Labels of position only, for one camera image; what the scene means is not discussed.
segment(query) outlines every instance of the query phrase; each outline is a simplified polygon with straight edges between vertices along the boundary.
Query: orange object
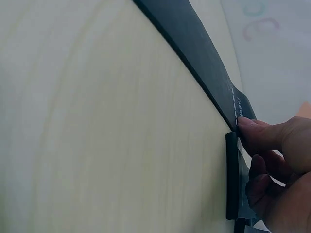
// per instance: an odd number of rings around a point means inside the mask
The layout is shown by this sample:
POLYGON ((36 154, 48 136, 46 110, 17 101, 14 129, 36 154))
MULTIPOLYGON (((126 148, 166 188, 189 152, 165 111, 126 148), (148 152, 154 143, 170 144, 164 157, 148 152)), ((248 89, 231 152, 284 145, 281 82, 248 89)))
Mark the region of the orange object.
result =
POLYGON ((308 101, 304 102, 296 116, 311 119, 311 104, 308 101))

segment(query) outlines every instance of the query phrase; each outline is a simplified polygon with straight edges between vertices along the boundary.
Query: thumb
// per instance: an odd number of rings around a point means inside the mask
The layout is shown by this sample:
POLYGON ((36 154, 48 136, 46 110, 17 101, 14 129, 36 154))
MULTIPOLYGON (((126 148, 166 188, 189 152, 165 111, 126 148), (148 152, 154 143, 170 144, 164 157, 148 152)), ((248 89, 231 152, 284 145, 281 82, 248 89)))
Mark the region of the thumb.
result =
POLYGON ((242 142, 249 154, 253 155, 268 150, 282 152, 285 123, 268 125, 245 117, 239 117, 238 122, 242 133, 242 142))

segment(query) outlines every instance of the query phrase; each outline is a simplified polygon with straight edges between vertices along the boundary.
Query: black tape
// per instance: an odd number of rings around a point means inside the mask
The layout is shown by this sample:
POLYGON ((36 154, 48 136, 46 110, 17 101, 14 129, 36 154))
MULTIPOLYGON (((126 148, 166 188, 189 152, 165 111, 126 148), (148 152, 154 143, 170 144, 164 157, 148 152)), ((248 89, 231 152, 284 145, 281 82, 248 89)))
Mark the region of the black tape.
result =
POLYGON ((188 0, 133 1, 174 49, 232 131, 237 131, 236 117, 256 118, 247 97, 230 80, 188 0))

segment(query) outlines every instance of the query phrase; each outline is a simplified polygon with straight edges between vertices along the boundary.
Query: light wood grain surface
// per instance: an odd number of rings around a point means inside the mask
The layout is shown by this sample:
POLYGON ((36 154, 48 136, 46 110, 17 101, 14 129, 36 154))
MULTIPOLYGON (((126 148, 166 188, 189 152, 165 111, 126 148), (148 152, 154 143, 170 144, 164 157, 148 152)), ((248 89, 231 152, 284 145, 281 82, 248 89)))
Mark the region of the light wood grain surface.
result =
MULTIPOLYGON (((227 71, 219 0, 191 0, 227 71)), ((0 232, 233 232, 228 126, 130 0, 0 3, 0 232)))

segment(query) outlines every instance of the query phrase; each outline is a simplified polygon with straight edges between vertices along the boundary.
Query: hand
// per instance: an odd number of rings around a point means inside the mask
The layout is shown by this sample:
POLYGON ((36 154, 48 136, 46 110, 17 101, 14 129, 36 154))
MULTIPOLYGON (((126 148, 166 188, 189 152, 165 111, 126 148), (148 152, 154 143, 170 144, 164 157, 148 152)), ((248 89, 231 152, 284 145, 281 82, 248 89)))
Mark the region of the hand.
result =
POLYGON ((311 119, 294 117, 279 125, 238 120, 242 143, 253 156, 246 186, 250 207, 274 233, 311 232, 311 119))

